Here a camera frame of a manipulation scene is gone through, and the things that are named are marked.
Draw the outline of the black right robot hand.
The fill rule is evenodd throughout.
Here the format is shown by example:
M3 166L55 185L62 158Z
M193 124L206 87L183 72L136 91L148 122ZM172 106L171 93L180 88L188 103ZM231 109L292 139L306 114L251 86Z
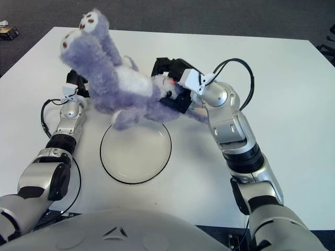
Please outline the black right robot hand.
M168 72L168 77L178 83L186 69L195 69L202 74L197 68L189 64L183 59L157 58L153 66L151 76L156 76ZM191 91L181 87L181 93L176 98L172 98L172 94L166 94L160 99L160 103L164 104L181 113L186 113L191 104Z

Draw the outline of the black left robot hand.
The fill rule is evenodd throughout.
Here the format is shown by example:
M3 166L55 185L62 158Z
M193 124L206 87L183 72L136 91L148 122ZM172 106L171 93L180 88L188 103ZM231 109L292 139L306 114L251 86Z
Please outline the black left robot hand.
M87 84L88 81L82 76L78 75L75 70L70 70L70 72L67 74L66 82L68 84L76 85L77 95L82 96L84 98L90 98L90 94L85 87L85 84Z

